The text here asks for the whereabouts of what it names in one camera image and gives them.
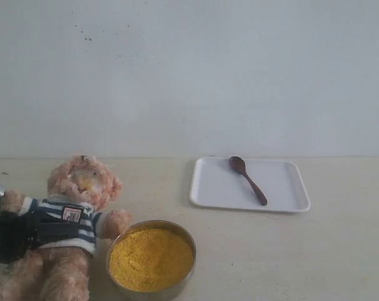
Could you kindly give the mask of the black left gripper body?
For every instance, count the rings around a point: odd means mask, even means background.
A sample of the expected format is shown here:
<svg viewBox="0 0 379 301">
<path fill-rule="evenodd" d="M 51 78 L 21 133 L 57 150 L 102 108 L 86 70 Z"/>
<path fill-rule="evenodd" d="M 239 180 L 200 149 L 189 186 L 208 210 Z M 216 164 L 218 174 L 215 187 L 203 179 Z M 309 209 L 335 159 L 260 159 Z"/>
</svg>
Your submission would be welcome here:
<svg viewBox="0 0 379 301">
<path fill-rule="evenodd" d="M 76 238 L 78 223 L 46 213 L 0 214 L 0 263 L 22 258 L 28 250 L 48 243 Z"/>
</svg>

